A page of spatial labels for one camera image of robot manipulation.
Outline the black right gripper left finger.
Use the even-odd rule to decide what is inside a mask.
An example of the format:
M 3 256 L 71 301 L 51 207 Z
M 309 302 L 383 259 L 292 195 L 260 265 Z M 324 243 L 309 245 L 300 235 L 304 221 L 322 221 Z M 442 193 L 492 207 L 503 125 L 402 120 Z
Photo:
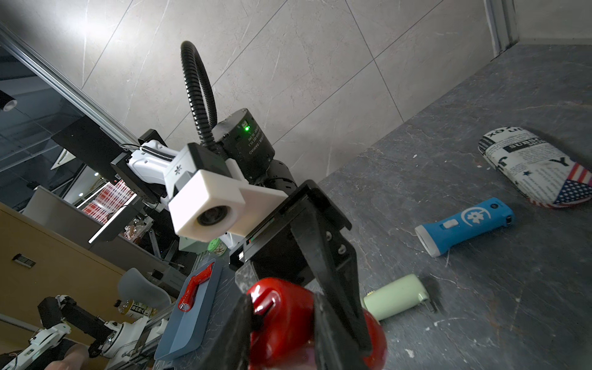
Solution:
M 214 341 L 214 347 L 201 360 L 198 369 L 248 369 L 253 328 L 253 305 L 242 295 L 231 317 Z

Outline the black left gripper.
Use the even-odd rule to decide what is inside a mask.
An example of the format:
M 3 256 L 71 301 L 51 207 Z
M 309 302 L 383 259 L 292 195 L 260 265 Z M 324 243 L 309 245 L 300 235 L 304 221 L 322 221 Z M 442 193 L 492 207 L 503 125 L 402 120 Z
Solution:
M 352 223 L 312 180 L 306 180 L 231 252 L 237 286 L 280 278 L 305 286 L 316 279 L 362 356 L 372 353 L 359 294 L 356 250 L 342 235 Z

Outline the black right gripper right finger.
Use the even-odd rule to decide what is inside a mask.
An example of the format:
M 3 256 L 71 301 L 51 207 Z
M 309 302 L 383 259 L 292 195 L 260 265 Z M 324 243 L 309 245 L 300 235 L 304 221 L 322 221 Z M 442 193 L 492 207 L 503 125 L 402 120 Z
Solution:
M 368 369 L 356 341 L 319 293 L 314 293 L 314 354 L 317 369 Z

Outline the red flashlight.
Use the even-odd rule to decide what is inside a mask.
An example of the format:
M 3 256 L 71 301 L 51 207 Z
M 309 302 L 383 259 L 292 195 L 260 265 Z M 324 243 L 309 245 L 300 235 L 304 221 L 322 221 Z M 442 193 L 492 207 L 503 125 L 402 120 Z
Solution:
M 317 369 L 314 343 L 314 292 L 267 277 L 249 290 L 255 323 L 250 369 Z M 368 369 L 382 369 L 388 355 L 385 333 L 363 309 L 372 353 L 362 356 Z

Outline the green flashlight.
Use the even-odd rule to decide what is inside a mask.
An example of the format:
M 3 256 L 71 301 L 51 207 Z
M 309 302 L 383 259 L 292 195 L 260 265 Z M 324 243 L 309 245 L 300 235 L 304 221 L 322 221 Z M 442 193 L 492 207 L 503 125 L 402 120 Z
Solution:
M 362 308 L 379 322 L 420 305 L 436 310 L 426 287 L 415 274 L 401 277 L 362 298 Z

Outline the blue flashlight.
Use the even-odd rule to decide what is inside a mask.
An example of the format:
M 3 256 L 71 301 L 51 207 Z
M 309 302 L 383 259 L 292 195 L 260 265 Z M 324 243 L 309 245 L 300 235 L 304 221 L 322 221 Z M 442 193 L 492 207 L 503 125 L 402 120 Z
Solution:
M 498 228 L 506 228 L 514 220 L 514 212 L 493 197 L 444 220 L 421 224 L 415 232 L 427 253 L 431 257 L 439 257 L 455 245 Z

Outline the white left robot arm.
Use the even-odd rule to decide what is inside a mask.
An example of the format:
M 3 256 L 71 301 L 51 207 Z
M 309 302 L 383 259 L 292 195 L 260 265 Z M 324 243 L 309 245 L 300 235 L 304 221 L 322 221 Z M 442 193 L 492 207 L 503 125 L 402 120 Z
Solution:
M 239 288 L 274 298 L 253 303 L 263 326 L 253 357 L 277 361 L 310 339 L 322 362 L 374 350 L 359 299 L 356 251 L 342 235 L 351 223 L 319 186 L 295 183 L 249 110 L 217 118 L 208 73 L 195 45 L 180 59 L 196 143 L 179 151 L 155 131 L 111 163 L 134 192 L 168 209 L 174 231 L 196 241 L 237 238 L 229 265 Z

